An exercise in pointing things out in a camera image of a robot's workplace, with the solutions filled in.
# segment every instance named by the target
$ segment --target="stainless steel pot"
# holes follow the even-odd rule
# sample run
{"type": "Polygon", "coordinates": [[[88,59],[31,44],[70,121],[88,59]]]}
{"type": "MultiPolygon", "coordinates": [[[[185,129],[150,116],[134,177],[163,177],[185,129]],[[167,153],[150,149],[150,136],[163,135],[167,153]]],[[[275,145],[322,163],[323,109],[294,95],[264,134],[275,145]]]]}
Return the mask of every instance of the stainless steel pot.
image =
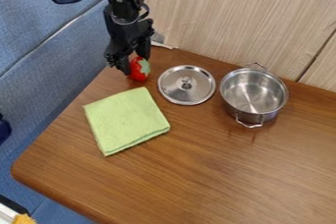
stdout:
{"type": "Polygon", "coordinates": [[[220,84],[227,111],[248,128],[261,127],[277,116],[288,100],[288,89],[265,67],[252,63],[226,75],[220,84]],[[258,65],[262,70],[253,69],[258,65]]]}

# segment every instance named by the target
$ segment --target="metal lid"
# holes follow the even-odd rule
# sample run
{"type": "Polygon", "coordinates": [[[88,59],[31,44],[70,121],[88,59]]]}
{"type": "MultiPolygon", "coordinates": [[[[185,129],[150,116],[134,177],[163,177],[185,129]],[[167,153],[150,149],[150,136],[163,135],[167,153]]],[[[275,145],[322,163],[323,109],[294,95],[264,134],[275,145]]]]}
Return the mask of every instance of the metal lid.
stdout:
{"type": "Polygon", "coordinates": [[[165,71],[157,84],[167,100],[181,105],[200,104],[209,99],[216,89],[216,81],[210,73],[191,65],[165,71]]]}

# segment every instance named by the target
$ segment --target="pot rim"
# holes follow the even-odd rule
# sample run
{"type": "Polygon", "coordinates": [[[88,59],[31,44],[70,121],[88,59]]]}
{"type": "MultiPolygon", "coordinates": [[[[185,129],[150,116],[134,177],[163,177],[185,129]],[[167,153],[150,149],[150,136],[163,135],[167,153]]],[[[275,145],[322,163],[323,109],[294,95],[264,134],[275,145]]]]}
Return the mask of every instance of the pot rim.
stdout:
{"type": "Polygon", "coordinates": [[[285,85],[285,83],[280,80],[278,77],[274,76],[273,74],[269,73],[269,72],[266,72],[266,71],[260,71],[260,70],[253,70],[253,69],[248,69],[248,68],[242,68],[242,69],[238,69],[238,70],[235,70],[235,71],[232,71],[230,73],[228,73],[227,75],[224,76],[224,78],[221,80],[220,82],[220,86],[219,86],[219,92],[223,98],[223,100],[229,104],[231,107],[233,107],[235,110],[237,110],[238,112],[244,112],[244,113],[248,113],[248,114],[251,114],[251,115],[267,115],[267,114],[271,114],[271,113],[274,113],[274,112],[278,112],[280,109],[282,109],[288,99],[289,99],[289,91],[288,91],[288,88],[287,86],[285,85]],[[228,80],[232,79],[233,77],[237,76],[238,74],[241,74],[241,73],[250,73],[250,72],[254,72],[254,73],[259,73],[259,74],[262,74],[262,75],[265,75],[267,78],[269,79],[273,79],[275,80],[276,82],[279,83],[282,91],[283,91],[283,100],[281,102],[281,104],[274,110],[270,110],[270,111],[266,111],[266,112],[259,112],[259,113],[253,113],[253,112],[250,112],[250,111],[245,111],[245,110],[241,110],[241,109],[238,109],[236,108],[235,106],[233,106],[231,103],[229,103],[225,97],[224,97],[224,90],[223,90],[223,86],[224,86],[224,83],[226,83],[228,80]]]}

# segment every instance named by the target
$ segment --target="wooden table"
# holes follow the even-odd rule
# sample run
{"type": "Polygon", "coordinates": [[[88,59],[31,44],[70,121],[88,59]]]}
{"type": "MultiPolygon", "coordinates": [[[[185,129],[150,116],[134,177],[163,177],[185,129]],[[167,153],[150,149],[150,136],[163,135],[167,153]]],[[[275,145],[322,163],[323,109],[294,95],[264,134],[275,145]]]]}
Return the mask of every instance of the wooden table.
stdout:
{"type": "Polygon", "coordinates": [[[237,68],[153,48],[145,86],[172,129],[103,157],[82,106],[142,85],[106,69],[15,163],[14,178],[100,223],[336,223],[336,93],[287,82],[278,119],[251,130],[224,112],[218,91],[198,106],[166,101],[157,78],[181,64],[218,82],[237,68]]]}

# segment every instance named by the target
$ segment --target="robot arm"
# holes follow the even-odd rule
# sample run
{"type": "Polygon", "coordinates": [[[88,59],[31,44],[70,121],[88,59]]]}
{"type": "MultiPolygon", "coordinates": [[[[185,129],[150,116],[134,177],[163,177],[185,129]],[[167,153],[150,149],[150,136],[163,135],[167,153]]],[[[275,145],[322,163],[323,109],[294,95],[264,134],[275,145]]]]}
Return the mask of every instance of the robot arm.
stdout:
{"type": "MultiPolygon", "coordinates": [[[[71,4],[81,0],[52,0],[57,4],[71,4]]],[[[104,9],[104,18],[110,34],[110,45],[105,51],[105,58],[110,67],[116,66],[125,75],[131,73],[129,56],[135,50],[146,60],[150,55],[150,37],[154,34],[153,20],[144,19],[149,8],[144,0],[108,0],[104,9]]]]}

